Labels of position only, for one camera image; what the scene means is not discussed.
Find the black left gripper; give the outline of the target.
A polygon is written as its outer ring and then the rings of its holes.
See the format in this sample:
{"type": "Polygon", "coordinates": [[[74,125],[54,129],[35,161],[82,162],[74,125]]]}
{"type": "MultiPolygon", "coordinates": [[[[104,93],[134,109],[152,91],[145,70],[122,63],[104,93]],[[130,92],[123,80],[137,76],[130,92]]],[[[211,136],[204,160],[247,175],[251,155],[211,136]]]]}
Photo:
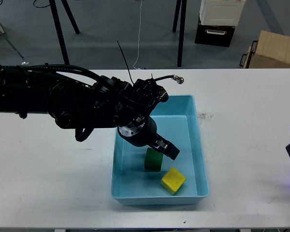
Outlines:
{"type": "Polygon", "coordinates": [[[147,120],[135,126],[132,123],[118,127],[117,132],[121,138],[136,147],[149,145],[155,151],[175,160],[180,150],[170,141],[157,134],[155,121],[148,117],[147,120]]]}

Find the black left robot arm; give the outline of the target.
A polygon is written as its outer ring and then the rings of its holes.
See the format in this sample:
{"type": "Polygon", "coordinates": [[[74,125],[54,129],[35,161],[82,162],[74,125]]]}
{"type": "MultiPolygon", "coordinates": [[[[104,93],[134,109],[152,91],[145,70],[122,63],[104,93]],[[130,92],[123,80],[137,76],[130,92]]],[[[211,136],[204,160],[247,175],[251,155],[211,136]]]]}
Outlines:
{"type": "Polygon", "coordinates": [[[158,135],[150,117],[168,98],[154,78],[130,84],[73,65],[0,65],[0,113],[49,114],[79,142],[96,128],[117,128],[133,146],[150,146],[174,160],[179,149],[158,135]]]}

